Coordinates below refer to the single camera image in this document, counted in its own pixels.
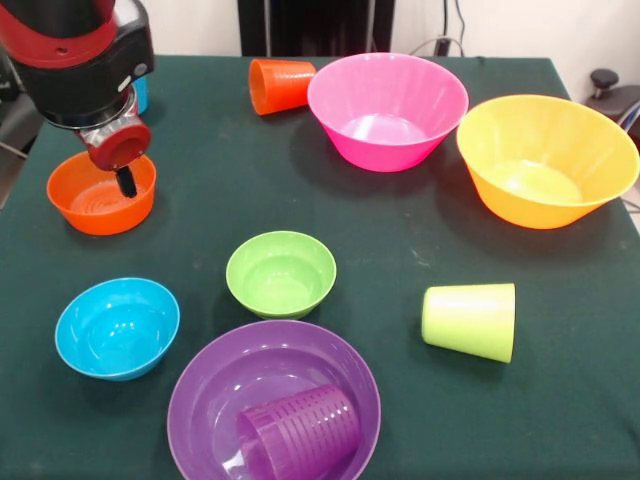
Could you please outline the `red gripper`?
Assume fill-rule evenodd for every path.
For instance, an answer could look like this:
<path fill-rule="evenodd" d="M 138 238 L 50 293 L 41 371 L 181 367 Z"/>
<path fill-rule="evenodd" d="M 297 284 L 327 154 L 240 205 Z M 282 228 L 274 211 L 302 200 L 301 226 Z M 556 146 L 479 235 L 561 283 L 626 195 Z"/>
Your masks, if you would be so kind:
<path fill-rule="evenodd" d="M 138 115 L 137 93 L 129 92 L 123 111 L 100 126 L 76 131 L 92 162 L 101 170 L 115 171 L 121 193 L 135 198 L 137 187 L 129 167 L 151 142 L 151 130 Z"/>

